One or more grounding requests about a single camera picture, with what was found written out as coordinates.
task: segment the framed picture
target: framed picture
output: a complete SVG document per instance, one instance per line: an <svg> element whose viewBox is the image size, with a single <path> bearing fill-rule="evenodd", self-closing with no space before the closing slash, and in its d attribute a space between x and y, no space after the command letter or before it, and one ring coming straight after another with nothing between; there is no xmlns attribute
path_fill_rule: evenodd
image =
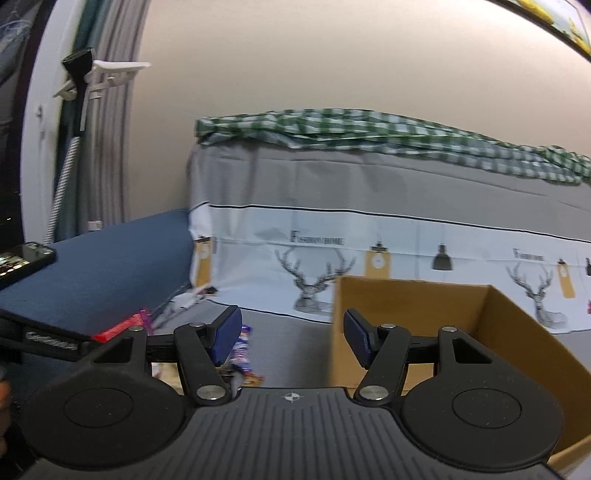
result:
<svg viewBox="0 0 591 480"><path fill-rule="evenodd" d="M567 0L503 0L562 37L591 59L591 44L579 10Z"/></svg>

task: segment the deer antlers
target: deer antlers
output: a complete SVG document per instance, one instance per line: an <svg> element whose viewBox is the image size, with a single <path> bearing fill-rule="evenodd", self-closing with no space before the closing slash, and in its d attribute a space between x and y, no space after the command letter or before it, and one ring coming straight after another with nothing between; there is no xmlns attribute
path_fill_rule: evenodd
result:
<svg viewBox="0 0 591 480"><path fill-rule="evenodd" d="M289 250L286 250L282 256L279 256L279 251L275 250L275 256L277 257L277 260L279 260L279 263L286 271L288 271L295 277L295 284L298 287L300 285L302 287L311 287L318 292L326 290L328 288L329 281L332 281L336 277L340 277L341 275L345 275L346 273L348 273L351 270L351 268L353 268L353 265L355 265L355 261L357 260L356 258L354 258L353 260L351 260L349 265L347 265L347 262L345 261L343 255L341 255L341 253L337 249L335 249L335 252L339 257L339 268L333 271L332 266L329 262L327 262L326 272L319 276L318 280L314 284L308 284L306 283L306 279L304 278L303 273L300 271L301 261L297 260L292 267L287 259L287 257L294 250L294 248L295 247L291 247Z"/></svg>
<svg viewBox="0 0 591 480"><path fill-rule="evenodd" d="M517 262L517 264L513 268L513 272L509 270L509 267L506 267L507 273L511 277L511 280L517 283L520 287L524 288L528 296L534 297L542 295L544 290L547 289L552 283L552 272L549 273L542 265L542 270L544 270L545 278L542 277L542 275L540 275L540 286L538 287L538 293L534 293L530 284L527 283L527 278L525 277L525 275L519 275L520 264L520 262Z"/></svg>

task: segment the cardboard box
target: cardboard box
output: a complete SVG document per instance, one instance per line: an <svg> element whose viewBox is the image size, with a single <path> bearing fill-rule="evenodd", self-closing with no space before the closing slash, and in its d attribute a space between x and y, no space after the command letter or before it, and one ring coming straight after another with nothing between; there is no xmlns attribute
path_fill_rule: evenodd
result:
<svg viewBox="0 0 591 480"><path fill-rule="evenodd" d="M365 375L343 335L343 314L356 308L373 325L394 323L436 336L453 325L509 361L558 399L564 431L549 464L567 474L591 452L591 374L556 338L491 286L341 277L333 314L330 383L354 392ZM405 391L431 377L432 364L411 365Z"/></svg>

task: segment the deer print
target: deer print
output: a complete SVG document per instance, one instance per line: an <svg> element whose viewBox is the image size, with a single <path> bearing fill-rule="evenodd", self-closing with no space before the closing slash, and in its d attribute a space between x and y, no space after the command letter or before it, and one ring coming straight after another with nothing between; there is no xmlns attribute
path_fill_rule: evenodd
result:
<svg viewBox="0 0 591 480"><path fill-rule="evenodd" d="M339 268L333 271L330 263L327 263L326 272L323 275L319 276L316 282L306 283L304 274L300 271L301 261L296 260L294 265L290 265L287 259L287 257L293 251L294 248L295 247L291 247L282 256L279 256L279 252L275 250L277 260L279 260L279 263L286 271L288 271L295 277L294 284L301 291L300 298L296 300L294 308L299 312L305 313L320 312L322 310L322 306L320 304L321 302L318 302L318 299L316 299L316 294L320 293L321 291L325 291L328 288L330 281L333 281L335 278L348 273L351 270L351 268L353 268L356 258L351 260L349 265L347 265L347 262L343 258L343 255L341 255L341 253L337 249L335 249L335 252L339 257Z"/></svg>
<svg viewBox="0 0 591 480"><path fill-rule="evenodd" d="M568 322L569 319L564 313L548 312L548 310L544 308L543 301L544 297L546 296L545 290L552 283L552 273L548 273L544 267L542 267L542 270L544 270L545 276L542 277L542 275L540 275L540 286L538 287L538 292L535 293L530 284L527 283L525 275L519 274L519 263L515 265L513 271L507 267L507 273L511 279L521 288L523 288L525 290L525 294L534 301L535 318L538 320L538 322L540 322L545 327L555 327L560 323Z"/></svg>

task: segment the blue sofa armrest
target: blue sofa armrest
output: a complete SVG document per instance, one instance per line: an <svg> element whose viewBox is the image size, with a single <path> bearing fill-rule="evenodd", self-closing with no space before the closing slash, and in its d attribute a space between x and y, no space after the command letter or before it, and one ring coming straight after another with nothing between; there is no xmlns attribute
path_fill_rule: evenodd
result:
<svg viewBox="0 0 591 480"><path fill-rule="evenodd" d="M54 264L0 291L0 309L94 335L145 307L153 310L189 280L193 240L185 210L111 226L53 245ZM28 397L67 363L23 356L11 365L17 397Z"/></svg>

